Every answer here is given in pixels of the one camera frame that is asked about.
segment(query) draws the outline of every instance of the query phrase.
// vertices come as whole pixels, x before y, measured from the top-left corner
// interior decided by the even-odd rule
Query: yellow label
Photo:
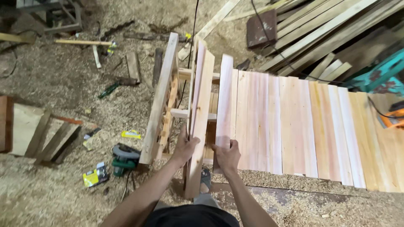
[[[98,183],[97,169],[95,169],[94,172],[89,175],[87,175],[86,173],[83,173],[83,180],[84,180],[84,185],[86,187],[91,187],[94,184]]]

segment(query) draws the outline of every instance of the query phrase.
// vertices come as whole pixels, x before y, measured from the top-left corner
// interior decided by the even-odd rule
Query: teal machine
[[[396,78],[402,70],[404,70],[404,49],[397,51],[373,68],[361,70],[360,76],[348,80],[344,86],[359,88],[367,93],[394,93],[404,96],[404,85]]]

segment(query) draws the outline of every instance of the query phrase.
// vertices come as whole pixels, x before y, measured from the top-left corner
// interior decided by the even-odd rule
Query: hand
[[[217,163],[223,170],[225,177],[237,174],[238,161],[241,157],[237,140],[230,140],[230,149],[212,145],[212,150],[216,153]]]
[[[200,142],[201,140],[197,137],[188,140],[187,126],[184,124],[180,134],[178,135],[177,145],[175,146],[175,150],[170,161],[178,164],[178,168],[184,166],[185,163],[192,158],[195,146]]]

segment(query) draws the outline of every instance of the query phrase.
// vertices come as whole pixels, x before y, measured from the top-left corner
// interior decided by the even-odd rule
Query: power cord
[[[189,57],[188,57],[188,69],[189,69],[189,64],[191,63],[191,52],[192,52],[192,44],[194,44],[194,35],[195,35],[195,24],[196,24],[196,13],[198,11],[198,5],[199,5],[199,0],[196,0],[196,8],[195,8],[195,18],[194,18],[194,29],[192,31],[192,41],[191,41],[191,48],[189,50]],[[182,98],[184,97],[184,91],[185,91],[185,86],[187,85],[187,80],[184,82],[184,87],[182,87],[182,95],[181,99],[178,103],[177,109],[179,108],[179,105],[181,105]]]

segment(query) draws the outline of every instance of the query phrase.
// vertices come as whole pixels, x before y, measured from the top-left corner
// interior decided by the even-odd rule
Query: hammer
[[[99,99],[104,98],[107,95],[110,95],[117,87],[119,86],[137,86],[140,82],[137,79],[127,78],[127,77],[116,77],[116,82],[107,87],[101,95],[98,96]]]

